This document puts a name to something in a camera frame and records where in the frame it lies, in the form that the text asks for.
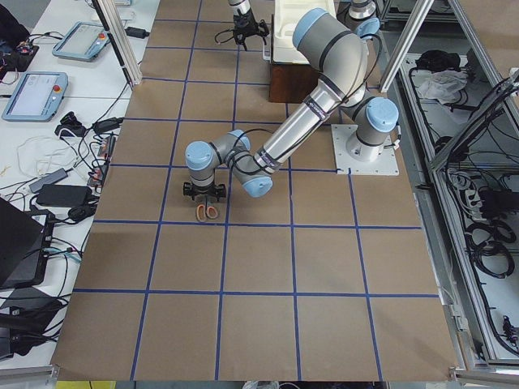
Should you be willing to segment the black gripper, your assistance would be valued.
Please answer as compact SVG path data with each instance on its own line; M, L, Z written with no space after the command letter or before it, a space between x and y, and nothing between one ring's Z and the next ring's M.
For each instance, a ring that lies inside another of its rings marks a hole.
M190 197L196 206L200 205L200 196L210 197L211 204L218 204L220 199L226 197L226 187L224 184L212 183L208 186L197 186L192 182L184 182L182 193L184 196Z
M234 15L233 37L236 44L242 44L248 51L246 38L249 36L261 36L263 45L267 45L268 33L264 32L264 21L257 22L253 14Z

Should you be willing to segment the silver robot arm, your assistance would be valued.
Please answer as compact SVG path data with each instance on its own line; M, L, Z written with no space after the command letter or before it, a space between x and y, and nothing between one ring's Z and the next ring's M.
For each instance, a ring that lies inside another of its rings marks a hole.
M268 25L263 19L259 22L256 21L249 1L229 0L228 3L233 11L234 29L232 33L235 43L247 50L246 39L250 36L260 36L266 45L266 37L269 35Z
M373 161L397 126L399 112L388 98L364 88L367 49L363 40L322 8L305 13L292 38L295 48L320 73L316 87L256 153L245 132L233 130L212 142L195 141L185 151L190 179L183 194L224 198L215 170L226 165L253 198L272 188L271 176L340 105L356 123L347 141L348 153L361 162Z

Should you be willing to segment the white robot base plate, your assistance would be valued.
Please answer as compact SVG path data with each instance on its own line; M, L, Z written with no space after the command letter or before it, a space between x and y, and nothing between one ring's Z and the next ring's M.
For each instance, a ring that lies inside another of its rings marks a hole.
M367 146L357 138L357 125L332 125L332 143L338 174L362 176L398 176L399 168L392 140Z

